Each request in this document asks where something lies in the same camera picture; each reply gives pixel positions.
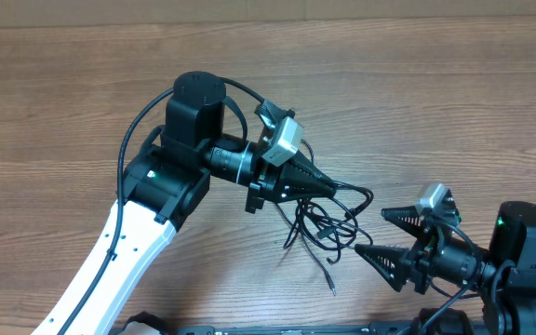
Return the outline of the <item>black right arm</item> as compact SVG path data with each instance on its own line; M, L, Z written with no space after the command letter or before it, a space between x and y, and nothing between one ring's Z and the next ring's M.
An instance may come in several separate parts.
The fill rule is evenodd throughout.
M408 282L423 294L440 278L458 287L445 304L426 309L409 334L472 334L468 317L451 309L463 298L484 303L483 321L490 334L536 334L536 205L501 204L487 248L460 228L462 217L452 200L432 208L385 208L382 217L414 236L411 248L358 244L355 253L395 291Z

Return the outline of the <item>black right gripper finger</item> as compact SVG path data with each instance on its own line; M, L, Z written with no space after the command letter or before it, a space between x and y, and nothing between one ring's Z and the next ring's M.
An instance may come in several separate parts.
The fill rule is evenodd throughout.
M409 280L409 249L400 247L356 244L354 251L370 264L396 292Z
M382 218L414 237L419 237L423 231L423 218L414 206L401 208L383 208Z

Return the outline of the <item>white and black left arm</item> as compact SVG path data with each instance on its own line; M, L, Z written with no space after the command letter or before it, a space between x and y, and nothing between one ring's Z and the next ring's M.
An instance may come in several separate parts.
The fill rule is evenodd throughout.
M258 141L228 135L224 114L241 115L229 78L180 75L159 100L165 121L136 157L117 163L116 199L95 246L46 319L40 334L105 334L154 259L209 190L212 178L247 189L246 211L265 202L331 198L336 190L300 152L302 126L292 110L258 98Z

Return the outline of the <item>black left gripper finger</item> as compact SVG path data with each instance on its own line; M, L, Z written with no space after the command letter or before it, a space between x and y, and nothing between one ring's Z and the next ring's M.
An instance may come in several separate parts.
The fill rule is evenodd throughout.
M276 203L302 200L306 198L331 198L336 190L325 183L292 183L288 182L278 189L275 196Z
M281 166L279 182L284 186L330 186L333 180L297 152Z

